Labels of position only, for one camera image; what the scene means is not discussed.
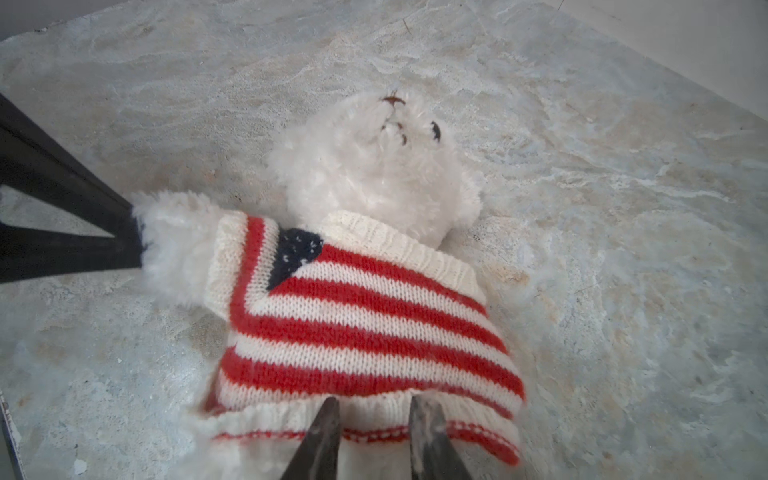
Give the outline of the white plush teddy bear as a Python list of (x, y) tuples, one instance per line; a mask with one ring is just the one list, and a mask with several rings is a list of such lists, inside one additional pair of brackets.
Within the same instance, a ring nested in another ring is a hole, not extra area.
[[(471, 226), (482, 207), (474, 173), (424, 103), (407, 93), (346, 98), (288, 130), (269, 161), (298, 219), (292, 229), (317, 232), (326, 217), (346, 211), (442, 252), (446, 235)], [(216, 229), (228, 211), (241, 212), (196, 193), (137, 195), (133, 214), (145, 247), (142, 271), (148, 286), (172, 303), (207, 308), (204, 293)], [(196, 431), (195, 410), (218, 366), (190, 410), (193, 449), (170, 469), (170, 477), (281, 478), (307, 431), (297, 440), (238, 445), (215, 442)], [(341, 417), (337, 478), (412, 479), (409, 417), (407, 433), (400, 443), (353, 442), (343, 436)]]

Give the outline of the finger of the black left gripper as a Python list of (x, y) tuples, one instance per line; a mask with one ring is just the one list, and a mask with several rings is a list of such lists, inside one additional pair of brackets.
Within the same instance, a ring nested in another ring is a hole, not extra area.
[(139, 237), (131, 204), (6, 97), (1, 98), (1, 183), (116, 238)]
[(142, 253), (135, 232), (125, 238), (98, 237), (3, 224), (1, 281), (133, 269), (141, 266)]

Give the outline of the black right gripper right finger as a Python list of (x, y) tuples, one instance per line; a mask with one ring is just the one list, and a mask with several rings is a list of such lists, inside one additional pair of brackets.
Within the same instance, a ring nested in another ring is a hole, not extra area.
[(411, 478), (471, 480), (447, 432), (442, 406), (424, 395), (413, 396), (409, 413)]

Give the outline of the red white striped shirt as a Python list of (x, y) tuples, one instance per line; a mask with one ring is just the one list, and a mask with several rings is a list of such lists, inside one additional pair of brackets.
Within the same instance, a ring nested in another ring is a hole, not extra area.
[(203, 437), (297, 440), (334, 397), (345, 439), (400, 443), (432, 394), (451, 439), (518, 463), (524, 385), (461, 260), (351, 212), (310, 232), (228, 211), (204, 303), (230, 332), (194, 413)]

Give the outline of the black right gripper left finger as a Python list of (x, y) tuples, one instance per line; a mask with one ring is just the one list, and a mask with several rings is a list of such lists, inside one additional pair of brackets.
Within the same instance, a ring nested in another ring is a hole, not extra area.
[(341, 442), (340, 405), (327, 398), (289, 462), (281, 480), (336, 480)]

